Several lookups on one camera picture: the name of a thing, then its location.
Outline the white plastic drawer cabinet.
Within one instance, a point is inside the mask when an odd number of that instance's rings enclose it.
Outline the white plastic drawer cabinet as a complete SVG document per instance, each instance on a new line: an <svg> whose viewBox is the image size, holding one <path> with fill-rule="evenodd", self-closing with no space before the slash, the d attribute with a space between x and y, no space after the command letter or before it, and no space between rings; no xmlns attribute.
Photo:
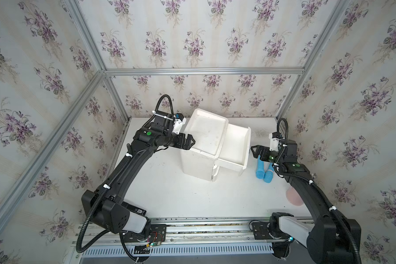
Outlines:
<svg viewBox="0 0 396 264"><path fill-rule="evenodd" d="M212 168L219 158L229 121L220 115L195 109L184 130L195 139L190 150L180 152L184 174L211 181Z"/></svg>

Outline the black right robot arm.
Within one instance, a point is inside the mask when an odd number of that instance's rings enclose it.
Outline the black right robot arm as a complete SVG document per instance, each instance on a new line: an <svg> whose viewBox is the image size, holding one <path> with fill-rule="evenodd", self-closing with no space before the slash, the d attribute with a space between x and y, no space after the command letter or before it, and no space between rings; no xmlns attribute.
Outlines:
<svg viewBox="0 0 396 264"><path fill-rule="evenodd" d="M317 264L361 263L360 224L345 217L314 182L307 166L298 162L298 144L289 138L285 118L277 121L276 132L270 136L269 146L250 148L253 157L271 164L274 174L298 193L313 219L313 224L304 224L290 213L273 213L266 230L276 240L275 253L286 257L289 245L297 241Z"/></svg>

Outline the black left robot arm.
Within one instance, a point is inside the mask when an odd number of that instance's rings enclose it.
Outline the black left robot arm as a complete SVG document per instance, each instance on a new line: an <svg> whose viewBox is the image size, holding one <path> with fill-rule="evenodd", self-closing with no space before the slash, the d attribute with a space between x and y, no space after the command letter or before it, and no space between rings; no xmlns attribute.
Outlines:
<svg viewBox="0 0 396 264"><path fill-rule="evenodd" d="M105 234L127 233L146 239L151 234L150 220L124 201L133 180L146 162L158 151L170 147L189 151L195 145L192 135L181 133L186 122L183 114L174 112L169 95L162 95L152 117L136 131L126 153L107 179L95 191L87 190L81 197L86 219L81 226L75 249L85 252Z"/></svg>

